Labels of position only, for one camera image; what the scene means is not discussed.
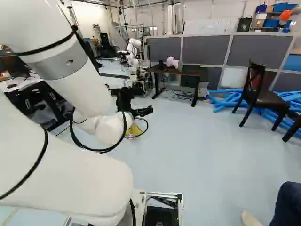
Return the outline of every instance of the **black desk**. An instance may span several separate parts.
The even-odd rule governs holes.
[[[165,88],[159,89],[159,75],[160,74],[175,74],[175,75],[188,75],[188,76],[193,76],[196,77],[196,82],[195,82],[195,87],[194,87],[194,96],[193,100],[191,103],[191,106],[194,107],[196,105],[197,100],[199,99],[198,97],[198,86],[199,83],[201,82],[202,77],[206,77],[207,75],[204,71],[205,68],[201,68],[200,66],[197,65],[184,65],[183,66],[183,71],[180,72],[176,70],[175,68],[168,68],[166,64],[163,64],[163,69],[159,69],[159,65],[155,65],[151,68],[148,69],[149,72],[154,73],[155,76],[155,95],[152,97],[153,99],[156,99],[163,91]]]

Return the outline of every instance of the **wooden chair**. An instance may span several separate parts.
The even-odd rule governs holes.
[[[295,121],[295,123],[291,126],[291,128],[286,132],[282,140],[284,142],[289,141],[289,139],[292,138],[292,136],[298,131],[299,128],[301,128],[301,116],[299,116],[297,113],[295,113],[293,117],[288,115],[291,119]]]
[[[242,95],[232,111],[232,113],[236,112],[243,99],[249,104],[249,109],[239,124],[240,127],[243,127],[254,107],[268,108],[278,112],[278,118],[272,127],[272,131],[275,131],[288,111],[289,104],[276,93],[268,90],[261,91],[264,74],[264,65],[258,65],[250,61]]]

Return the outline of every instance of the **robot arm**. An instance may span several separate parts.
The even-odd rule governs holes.
[[[117,53],[124,54],[125,57],[127,58],[128,64],[131,67],[137,67],[139,64],[139,60],[136,59],[135,57],[137,56],[137,48],[139,48],[140,46],[141,46],[141,41],[130,38],[130,40],[128,41],[127,50],[126,51],[121,50],[118,51]]]
[[[84,120],[82,126],[105,143],[119,139],[122,117],[102,116],[111,96],[56,1],[4,0],[3,6],[0,43],[77,108],[74,121]],[[3,93],[0,106],[0,205],[59,211],[95,226],[121,220],[133,191],[126,164],[56,139]],[[126,113],[126,119],[131,125],[132,116]]]
[[[280,24],[286,24],[286,22],[290,19],[293,15],[298,15],[301,13],[301,5],[297,5],[292,10],[285,10],[280,15]]]

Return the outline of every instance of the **jeans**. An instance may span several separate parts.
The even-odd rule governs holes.
[[[301,226],[301,184],[285,182],[281,185],[275,215],[269,226]]]

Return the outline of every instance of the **white shoe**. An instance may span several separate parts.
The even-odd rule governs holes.
[[[243,211],[241,219],[244,226],[263,226],[249,211]]]

